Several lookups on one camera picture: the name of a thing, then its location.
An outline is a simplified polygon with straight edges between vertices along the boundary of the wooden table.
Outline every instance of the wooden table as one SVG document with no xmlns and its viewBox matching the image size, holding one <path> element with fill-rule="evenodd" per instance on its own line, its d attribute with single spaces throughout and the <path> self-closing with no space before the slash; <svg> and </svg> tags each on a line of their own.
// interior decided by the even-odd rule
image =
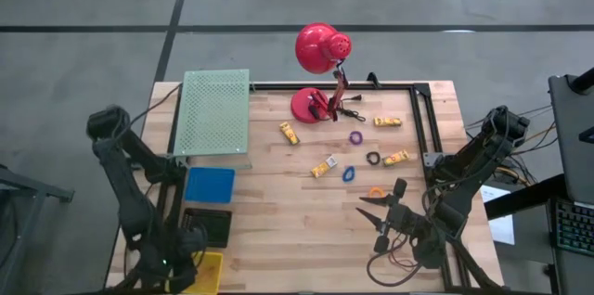
<svg viewBox="0 0 594 295">
<path fill-rule="evenodd" d="M 467 142 L 456 91 L 452 82 L 429 82 L 435 116 L 444 152 L 456 152 Z M 161 100 L 177 83 L 155 83 L 151 105 Z M 402 91 L 347 91 L 344 97 L 361 94 L 363 101 L 348 102 L 345 107 L 358 110 L 368 120 L 359 122 L 341 116 L 338 122 L 304 124 L 295 121 L 290 111 L 294 91 L 256 91 L 250 95 L 250 145 L 252 169 L 239 170 L 233 200 L 229 205 L 185 202 L 183 208 L 208 208 L 233 212 L 231 234 L 224 253 L 220 291 L 224 292 L 374 292 L 443 290 L 439 270 L 420 271 L 406 284 L 387 289 L 373 283 L 366 274 L 378 235 L 355 207 L 380 217 L 386 210 L 360 201 L 372 186 L 391 191 L 396 178 L 408 181 L 401 202 L 422 213 L 420 197 L 425 182 L 420 163 L 419 145 L 413 122 L 409 94 Z M 176 94 L 147 116 L 142 139 L 157 154 L 166 153 L 174 117 Z M 421 107 L 424 127 L 426 113 Z M 399 128 L 373 126 L 375 116 L 398 117 Z M 292 147 L 278 126 L 289 122 L 301 139 Z M 348 141 L 351 131 L 363 133 L 361 146 Z M 428 144 L 431 136 L 426 133 Z M 408 162 L 392 168 L 371 166 L 365 155 L 378 151 L 383 157 L 406 149 Z M 315 179 L 310 170 L 330 154 L 338 165 Z M 342 181 L 348 165 L 355 166 L 355 180 Z M 142 173 L 136 173 L 142 189 L 148 187 Z M 156 202 L 159 189 L 149 193 Z M 462 236 L 477 263 L 498 284 L 502 276 L 493 239 L 480 194 L 474 197 L 472 212 Z M 125 241 L 120 232 L 114 248 L 107 285 L 123 278 Z M 136 258 L 131 255 L 128 266 Z M 396 256 L 412 259 L 408 245 Z M 448 260 L 452 275 L 458 280 L 451 251 Z M 385 282 L 394 282 L 407 272 L 379 259 L 373 273 Z"/>
</svg>

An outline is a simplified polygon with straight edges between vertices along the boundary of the metal stand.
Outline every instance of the metal stand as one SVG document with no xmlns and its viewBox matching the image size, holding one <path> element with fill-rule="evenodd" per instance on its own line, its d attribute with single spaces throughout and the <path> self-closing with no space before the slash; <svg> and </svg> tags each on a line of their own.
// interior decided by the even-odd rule
<svg viewBox="0 0 594 295">
<path fill-rule="evenodd" d="M 11 195 L 31 197 L 32 199 L 32 206 L 24 217 L 24 222 L 19 227 L 18 233 L 15 234 L 15 244 L 7 253 L 6 266 L 3 268 L 4 275 L 0 276 L 0 295 L 3 295 L 9 293 L 9 287 L 12 285 L 13 279 L 22 264 L 25 248 L 31 239 L 45 197 L 58 198 L 60 202 L 71 202 L 74 191 L 38 182 L 12 173 L 4 167 L 0 167 L 0 191 L 9 191 Z"/>
</svg>

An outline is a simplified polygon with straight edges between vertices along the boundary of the wire mesh panel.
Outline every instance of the wire mesh panel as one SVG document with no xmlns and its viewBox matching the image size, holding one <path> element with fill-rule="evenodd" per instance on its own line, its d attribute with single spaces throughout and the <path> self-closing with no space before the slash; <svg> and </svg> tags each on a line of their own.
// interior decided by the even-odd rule
<svg viewBox="0 0 594 295">
<path fill-rule="evenodd" d="M 174 156 L 248 152 L 249 80 L 249 70 L 186 72 Z"/>
</svg>

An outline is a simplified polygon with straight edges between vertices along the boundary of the blue box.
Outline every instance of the blue box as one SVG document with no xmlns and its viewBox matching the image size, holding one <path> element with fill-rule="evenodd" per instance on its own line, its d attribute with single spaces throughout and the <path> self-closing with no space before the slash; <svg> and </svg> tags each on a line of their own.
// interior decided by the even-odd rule
<svg viewBox="0 0 594 295">
<path fill-rule="evenodd" d="M 235 170 L 191 168 L 187 177 L 186 200 L 206 203 L 229 203 L 233 195 Z"/>
</svg>

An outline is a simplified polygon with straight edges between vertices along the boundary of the concrete floor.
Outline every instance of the concrete floor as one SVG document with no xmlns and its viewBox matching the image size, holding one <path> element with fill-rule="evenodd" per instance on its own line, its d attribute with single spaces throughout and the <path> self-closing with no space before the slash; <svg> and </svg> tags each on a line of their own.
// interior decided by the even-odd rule
<svg viewBox="0 0 594 295">
<path fill-rule="evenodd" d="M 0 0 L 6 25 L 168 25 L 175 0 Z M 186 0 L 180 24 L 584 24 L 591 0 Z M 547 78 L 593 65 L 591 32 L 354 32 L 352 80 L 453 80 L 465 122 L 506 104 L 521 112 L 549 103 Z M 249 68 L 255 81 L 312 80 L 294 58 L 294 33 L 178 34 L 164 76 Z M 117 229 L 118 206 L 92 155 L 89 114 L 120 104 L 146 107 L 165 39 L 155 33 L 0 32 L 0 163 L 48 184 L 74 188 L 70 205 L 48 201 L 17 285 L 20 294 L 99 289 Z M 539 131 L 549 112 L 533 120 Z M 135 126 L 139 132 L 141 124 Z M 525 157 L 537 178 L 562 170 L 549 147 Z M 544 213 L 517 215 L 515 247 L 497 245 L 506 284 L 548 289 L 531 250 Z"/>
</svg>

